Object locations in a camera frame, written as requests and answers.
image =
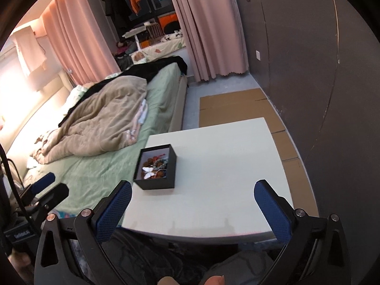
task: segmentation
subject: white butterfly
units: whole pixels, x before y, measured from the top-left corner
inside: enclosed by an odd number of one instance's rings
[[[143,167],[142,170],[145,172],[144,179],[149,179],[150,177],[153,177],[156,175],[155,172],[152,172],[153,171],[152,167]]]

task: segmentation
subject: green bed sheet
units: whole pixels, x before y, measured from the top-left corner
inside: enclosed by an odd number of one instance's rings
[[[25,179],[37,181],[52,172],[56,182],[48,191],[62,182],[69,187],[69,197],[56,210],[78,214],[84,208],[94,208],[102,197],[108,196],[120,180],[132,182],[140,149],[150,135],[169,130],[177,98],[179,76],[177,64],[163,68],[147,88],[148,115],[137,143],[119,151],[107,152],[95,157],[67,157],[51,164],[39,165],[28,171]]]

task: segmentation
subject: gray floor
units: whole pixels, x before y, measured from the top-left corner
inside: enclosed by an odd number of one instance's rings
[[[199,101],[203,96],[259,88],[250,73],[217,77],[201,83],[191,83],[187,89],[182,129],[199,127]]]

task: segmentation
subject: dark wall panel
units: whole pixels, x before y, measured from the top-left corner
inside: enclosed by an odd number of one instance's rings
[[[249,70],[265,93],[269,93],[268,45],[260,0],[237,0],[246,39]],[[260,52],[260,61],[256,58]]]
[[[320,215],[341,217],[357,284],[380,252],[380,44],[346,0],[336,5],[336,83],[305,165]]]
[[[337,64],[333,0],[261,0],[269,43],[269,97],[303,159],[315,143]]]

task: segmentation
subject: pink curtain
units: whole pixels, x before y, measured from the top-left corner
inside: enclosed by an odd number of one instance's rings
[[[58,59],[77,84],[120,72],[87,0],[53,0],[42,19]]]
[[[244,73],[248,58],[236,0],[172,0],[196,81]]]

